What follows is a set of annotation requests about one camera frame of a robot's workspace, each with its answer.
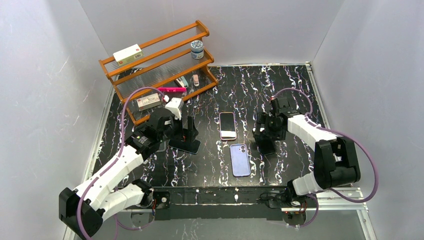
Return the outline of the dark purple-edged smartphone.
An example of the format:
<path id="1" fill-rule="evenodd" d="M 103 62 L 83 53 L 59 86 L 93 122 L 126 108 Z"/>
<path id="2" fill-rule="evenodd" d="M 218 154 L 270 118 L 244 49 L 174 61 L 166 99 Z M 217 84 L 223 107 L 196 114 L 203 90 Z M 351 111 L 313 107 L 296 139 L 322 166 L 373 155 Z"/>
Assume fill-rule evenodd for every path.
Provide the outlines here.
<path id="1" fill-rule="evenodd" d="M 235 132 L 235 116 L 233 112 L 221 112 L 219 114 L 219 124 L 221 132 Z"/>

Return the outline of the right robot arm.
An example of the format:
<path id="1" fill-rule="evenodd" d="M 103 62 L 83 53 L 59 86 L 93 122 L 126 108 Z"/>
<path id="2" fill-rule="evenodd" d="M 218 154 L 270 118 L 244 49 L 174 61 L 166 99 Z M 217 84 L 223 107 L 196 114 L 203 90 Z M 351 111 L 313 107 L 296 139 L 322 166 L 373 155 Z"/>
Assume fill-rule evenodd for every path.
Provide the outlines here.
<path id="1" fill-rule="evenodd" d="M 274 154 L 275 142 L 285 140 L 287 133 L 297 136 L 314 151 L 313 171 L 288 181 L 285 190 L 273 194 L 273 198 L 290 204 L 305 199 L 308 194 L 360 180 L 360 166 L 352 140 L 320 129 L 301 112 L 292 109 L 287 101 L 280 104 L 273 98 L 270 106 L 269 112 L 256 115 L 252 130 L 259 152 L 264 156 Z"/>

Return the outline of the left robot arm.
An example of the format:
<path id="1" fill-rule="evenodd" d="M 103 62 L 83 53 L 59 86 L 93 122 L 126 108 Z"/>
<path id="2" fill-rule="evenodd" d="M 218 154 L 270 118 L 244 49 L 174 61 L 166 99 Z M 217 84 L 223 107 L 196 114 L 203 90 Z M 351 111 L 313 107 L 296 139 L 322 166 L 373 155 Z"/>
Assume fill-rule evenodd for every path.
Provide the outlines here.
<path id="1" fill-rule="evenodd" d="M 83 240 L 90 240 L 103 222 L 135 205 L 153 202 L 153 187 L 137 179 L 120 190 L 121 180 L 158 151 L 165 141 L 199 147 L 195 118 L 187 116 L 183 126 L 181 113 L 169 107 L 155 109 L 149 119 L 136 126 L 122 141 L 119 151 L 92 177 L 74 189 L 64 188 L 58 196 L 59 219 Z"/>

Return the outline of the dark teal smartphone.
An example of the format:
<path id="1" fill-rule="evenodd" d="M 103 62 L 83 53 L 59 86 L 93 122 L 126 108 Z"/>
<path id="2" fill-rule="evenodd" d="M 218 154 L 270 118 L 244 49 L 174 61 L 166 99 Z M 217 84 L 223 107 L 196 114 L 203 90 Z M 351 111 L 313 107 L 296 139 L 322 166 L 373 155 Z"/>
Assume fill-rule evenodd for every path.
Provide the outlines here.
<path id="1" fill-rule="evenodd" d="M 187 152 L 190 154 L 194 154 L 194 155 L 198 153 L 200 144 L 201 142 L 199 140 L 188 142 L 188 141 L 178 141 L 178 140 L 171 139 L 168 142 L 169 147 L 183 151 L 183 152 Z"/>

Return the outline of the grey box red label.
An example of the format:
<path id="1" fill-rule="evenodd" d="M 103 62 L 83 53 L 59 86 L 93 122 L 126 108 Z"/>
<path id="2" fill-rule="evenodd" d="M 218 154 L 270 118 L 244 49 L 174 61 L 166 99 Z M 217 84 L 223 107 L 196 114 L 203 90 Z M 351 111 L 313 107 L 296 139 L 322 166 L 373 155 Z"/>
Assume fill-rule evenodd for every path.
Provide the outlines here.
<path id="1" fill-rule="evenodd" d="M 147 109 L 151 109 L 162 104 L 161 96 L 158 93 L 150 94 L 136 100 L 138 110 L 144 111 Z"/>

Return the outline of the pink flat tool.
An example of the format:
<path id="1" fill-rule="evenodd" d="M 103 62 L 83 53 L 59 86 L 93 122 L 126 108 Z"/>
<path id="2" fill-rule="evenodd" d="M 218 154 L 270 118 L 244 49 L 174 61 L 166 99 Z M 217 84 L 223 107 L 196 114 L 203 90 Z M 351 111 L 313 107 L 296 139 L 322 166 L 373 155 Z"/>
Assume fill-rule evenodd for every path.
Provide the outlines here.
<path id="1" fill-rule="evenodd" d="M 185 87 L 158 87 L 157 89 L 163 93 L 184 93 L 187 91 Z"/>

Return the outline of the teal white stapler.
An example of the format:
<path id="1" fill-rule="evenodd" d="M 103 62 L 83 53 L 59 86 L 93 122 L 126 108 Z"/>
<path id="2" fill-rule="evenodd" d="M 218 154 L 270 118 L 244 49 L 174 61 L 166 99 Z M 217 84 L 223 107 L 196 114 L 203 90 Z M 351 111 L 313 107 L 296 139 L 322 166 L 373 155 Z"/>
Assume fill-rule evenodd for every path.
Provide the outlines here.
<path id="1" fill-rule="evenodd" d="M 189 86 L 184 76 L 178 77 L 174 81 L 181 88 L 187 88 Z"/>

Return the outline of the small pink eraser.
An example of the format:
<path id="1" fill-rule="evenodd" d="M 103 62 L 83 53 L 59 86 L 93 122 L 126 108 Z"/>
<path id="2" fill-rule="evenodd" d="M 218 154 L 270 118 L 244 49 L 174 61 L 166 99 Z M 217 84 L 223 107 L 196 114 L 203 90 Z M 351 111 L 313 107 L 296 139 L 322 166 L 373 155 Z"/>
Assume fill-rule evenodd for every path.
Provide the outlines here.
<path id="1" fill-rule="evenodd" d="M 198 87 L 200 85 L 199 76 L 197 74 L 194 74 L 192 76 L 192 81 L 195 87 Z"/>

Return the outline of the orange wooden shelf rack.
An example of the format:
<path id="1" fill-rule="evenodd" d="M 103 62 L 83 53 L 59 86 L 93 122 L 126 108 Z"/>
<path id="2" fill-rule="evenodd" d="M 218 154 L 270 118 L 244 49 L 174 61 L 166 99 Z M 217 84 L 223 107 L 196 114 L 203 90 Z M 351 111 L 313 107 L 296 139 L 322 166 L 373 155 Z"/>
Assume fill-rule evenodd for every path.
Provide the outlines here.
<path id="1" fill-rule="evenodd" d="M 130 94 L 142 87 L 162 87 L 171 85 L 175 79 L 184 76 L 189 84 L 182 99 L 187 101 L 217 86 L 218 81 L 209 70 L 214 62 L 211 53 L 204 49 L 201 59 L 193 59 L 190 44 L 203 40 L 210 34 L 200 20 L 187 26 L 154 38 L 139 47 L 143 56 L 129 64 L 118 66 L 113 56 L 99 60 L 102 71 L 111 82 L 121 103 L 127 103 L 126 110 L 135 125 L 149 119 L 147 113 L 138 109 L 137 99 L 152 93 L 142 90 L 134 96 Z M 199 86 L 194 86 L 192 76 L 198 75 Z"/>

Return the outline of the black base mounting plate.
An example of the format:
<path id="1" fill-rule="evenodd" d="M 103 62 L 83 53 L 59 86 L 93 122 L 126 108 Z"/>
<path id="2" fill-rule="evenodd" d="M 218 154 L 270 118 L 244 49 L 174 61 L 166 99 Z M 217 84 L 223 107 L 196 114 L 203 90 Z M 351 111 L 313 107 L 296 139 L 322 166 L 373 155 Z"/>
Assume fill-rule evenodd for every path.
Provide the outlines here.
<path id="1" fill-rule="evenodd" d="M 147 213 L 155 209 L 158 221 L 179 219 L 306 218 L 306 202 L 289 202 L 282 186 L 155 187 L 140 206 L 128 211 Z"/>

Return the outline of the white box red label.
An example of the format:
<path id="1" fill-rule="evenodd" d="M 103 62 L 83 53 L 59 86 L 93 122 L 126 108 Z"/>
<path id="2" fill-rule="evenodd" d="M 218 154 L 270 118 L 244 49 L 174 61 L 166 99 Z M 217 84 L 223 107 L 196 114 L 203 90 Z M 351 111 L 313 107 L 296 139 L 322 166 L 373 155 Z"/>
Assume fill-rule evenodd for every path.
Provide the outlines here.
<path id="1" fill-rule="evenodd" d="M 113 57 L 119 67 L 132 63 L 140 59 L 143 55 L 142 49 L 138 44 L 131 45 L 113 53 Z"/>

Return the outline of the blue white round jar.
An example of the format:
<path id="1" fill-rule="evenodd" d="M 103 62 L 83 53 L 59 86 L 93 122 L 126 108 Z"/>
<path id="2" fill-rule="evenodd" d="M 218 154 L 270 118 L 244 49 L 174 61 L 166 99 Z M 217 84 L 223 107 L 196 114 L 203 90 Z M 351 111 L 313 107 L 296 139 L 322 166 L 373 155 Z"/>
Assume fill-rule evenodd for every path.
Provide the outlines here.
<path id="1" fill-rule="evenodd" d="M 191 57 L 195 60 L 202 59 L 204 57 L 204 44 L 201 40 L 194 40 L 190 43 Z"/>

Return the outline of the aluminium front rail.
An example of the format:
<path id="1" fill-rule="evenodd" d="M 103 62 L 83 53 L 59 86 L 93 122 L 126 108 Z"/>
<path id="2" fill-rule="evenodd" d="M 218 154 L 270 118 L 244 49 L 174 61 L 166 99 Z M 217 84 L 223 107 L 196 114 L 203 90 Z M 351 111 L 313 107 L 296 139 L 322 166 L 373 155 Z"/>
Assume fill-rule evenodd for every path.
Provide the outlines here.
<path id="1" fill-rule="evenodd" d="M 107 191 L 103 196 L 87 195 L 85 204 L 100 210 L 102 216 L 125 210 L 155 207 L 158 210 L 177 207 L 254 208 L 282 211 L 362 210 L 367 208 L 359 188 L 342 187 L 340 191 L 351 197 L 348 201 L 328 190 L 315 197 L 290 198 L 282 187 L 155 187 L 147 190 L 130 184 L 118 191 Z"/>

